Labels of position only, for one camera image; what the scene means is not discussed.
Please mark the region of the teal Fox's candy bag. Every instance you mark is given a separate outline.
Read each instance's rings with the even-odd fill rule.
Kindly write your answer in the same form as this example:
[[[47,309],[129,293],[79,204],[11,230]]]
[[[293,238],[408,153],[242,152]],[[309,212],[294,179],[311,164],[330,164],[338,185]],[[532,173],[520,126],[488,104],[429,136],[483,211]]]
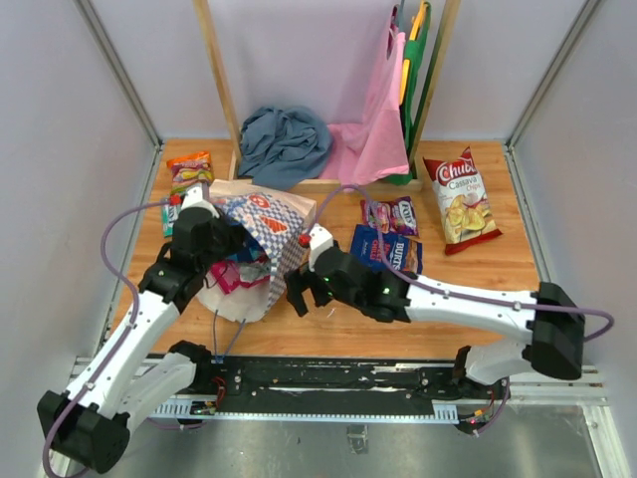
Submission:
[[[164,238],[173,234],[173,226],[181,210],[182,199],[179,195],[170,195],[164,199],[161,206],[161,224]]]

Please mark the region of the pink snack packet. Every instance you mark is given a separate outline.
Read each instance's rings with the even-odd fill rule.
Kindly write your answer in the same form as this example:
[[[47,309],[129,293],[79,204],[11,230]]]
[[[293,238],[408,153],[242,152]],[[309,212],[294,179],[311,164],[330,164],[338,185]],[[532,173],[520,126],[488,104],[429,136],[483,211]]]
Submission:
[[[250,289],[270,279],[268,262],[235,263],[230,261],[214,264],[210,273],[215,286],[219,286],[225,295],[238,288]]]

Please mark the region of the blue Burts chips bag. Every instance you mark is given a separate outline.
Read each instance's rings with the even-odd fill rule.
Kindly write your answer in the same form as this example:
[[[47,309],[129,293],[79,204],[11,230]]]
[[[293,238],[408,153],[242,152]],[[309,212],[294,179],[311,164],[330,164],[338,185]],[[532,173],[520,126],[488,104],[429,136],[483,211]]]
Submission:
[[[421,274],[423,270],[422,244],[398,233],[382,233],[384,252],[393,269],[403,273]],[[377,230],[357,224],[349,252],[373,271],[385,268],[381,259]]]

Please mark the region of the blue gummy candy bag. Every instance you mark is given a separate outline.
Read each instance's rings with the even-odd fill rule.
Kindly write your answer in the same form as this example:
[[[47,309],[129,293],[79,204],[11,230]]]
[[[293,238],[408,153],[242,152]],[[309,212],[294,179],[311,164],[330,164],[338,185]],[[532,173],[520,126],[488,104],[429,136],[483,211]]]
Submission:
[[[257,242],[249,242],[244,247],[227,257],[227,261],[233,263],[254,263],[263,261],[267,257],[267,253],[263,247]]]

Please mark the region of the blue checkered paper bag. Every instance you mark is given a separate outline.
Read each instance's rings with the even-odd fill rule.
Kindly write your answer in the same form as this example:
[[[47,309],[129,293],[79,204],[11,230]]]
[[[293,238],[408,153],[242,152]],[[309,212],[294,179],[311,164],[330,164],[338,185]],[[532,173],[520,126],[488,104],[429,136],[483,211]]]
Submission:
[[[316,214],[316,203],[294,194],[255,185],[217,179],[209,188],[217,209],[241,223],[245,243],[257,242],[270,264],[270,279],[250,289],[238,288],[225,295],[215,286],[210,270],[198,301],[217,318],[247,325],[262,320],[286,292],[284,276],[301,266],[305,249],[299,236]]]

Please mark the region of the colourful orange candy bag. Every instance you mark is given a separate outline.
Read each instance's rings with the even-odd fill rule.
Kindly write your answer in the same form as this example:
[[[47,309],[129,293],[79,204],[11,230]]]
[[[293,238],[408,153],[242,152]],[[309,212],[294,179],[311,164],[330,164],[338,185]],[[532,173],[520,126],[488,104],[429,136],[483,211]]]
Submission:
[[[210,185],[214,181],[211,155],[208,151],[169,159],[167,168],[171,173],[171,194],[182,194],[196,183]]]

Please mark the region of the purple snack packet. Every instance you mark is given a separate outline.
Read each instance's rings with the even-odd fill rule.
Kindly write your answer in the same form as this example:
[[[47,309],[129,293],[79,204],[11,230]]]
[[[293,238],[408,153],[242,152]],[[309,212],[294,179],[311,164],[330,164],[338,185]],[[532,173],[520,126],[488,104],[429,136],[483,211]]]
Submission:
[[[374,203],[361,200],[360,208],[362,222],[368,227],[375,228],[376,222],[379,222],[383,233],[419,236],[415,208],[410,196]]]

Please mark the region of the red Chubi cassava chips bag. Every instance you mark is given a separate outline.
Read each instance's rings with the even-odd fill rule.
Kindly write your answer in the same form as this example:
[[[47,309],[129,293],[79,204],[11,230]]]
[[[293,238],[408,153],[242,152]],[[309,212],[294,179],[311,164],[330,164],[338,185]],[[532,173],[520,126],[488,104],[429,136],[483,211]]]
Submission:
[[[423,163],[437,200],[446,255],[460,253],[503,235],[469,146],[455,160],[424,157]]]

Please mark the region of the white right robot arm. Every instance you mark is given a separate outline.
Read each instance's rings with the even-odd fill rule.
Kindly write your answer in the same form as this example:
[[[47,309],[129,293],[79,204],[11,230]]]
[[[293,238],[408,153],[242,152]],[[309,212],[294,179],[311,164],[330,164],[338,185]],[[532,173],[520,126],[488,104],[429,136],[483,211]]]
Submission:
[[[348,305],[380,323],[446,322],[501,335],[487,346],[464,346],[451,373],[453,390],[472,398],[514,374],[531,370],[558,380],[582,376],[585,320],[553,283],[504,292],[436,282],[395,270],[374,271],[332,246],[286,273],[287,300],[307,313],[304,291],[318,307]]]

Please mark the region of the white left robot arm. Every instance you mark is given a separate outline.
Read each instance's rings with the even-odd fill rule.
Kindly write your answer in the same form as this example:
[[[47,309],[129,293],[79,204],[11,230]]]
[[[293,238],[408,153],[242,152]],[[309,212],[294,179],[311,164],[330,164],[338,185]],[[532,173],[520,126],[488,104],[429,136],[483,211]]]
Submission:
[[[52,451],[86,469],[108,472],[131,434],[160,404],[181,390],[199,394],[215,385],[211,353],[186,341],[143,376],[135,373],[203,288],[211,266],[242,249],[245,236],[239,222],[208,202],[181,210],[171,241],[140,283],[130,286],[132,304],[115,332],[63,392],[47,391],[40,399],[48,476],[55,474]]]

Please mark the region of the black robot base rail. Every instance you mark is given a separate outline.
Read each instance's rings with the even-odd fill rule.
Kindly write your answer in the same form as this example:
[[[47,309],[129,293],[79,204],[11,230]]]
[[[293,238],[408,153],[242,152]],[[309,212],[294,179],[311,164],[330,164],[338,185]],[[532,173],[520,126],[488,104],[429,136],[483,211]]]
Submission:
[[[155,419],[450,423],[485,418],[506,383],[475,384],[449,361],[228,357]]]

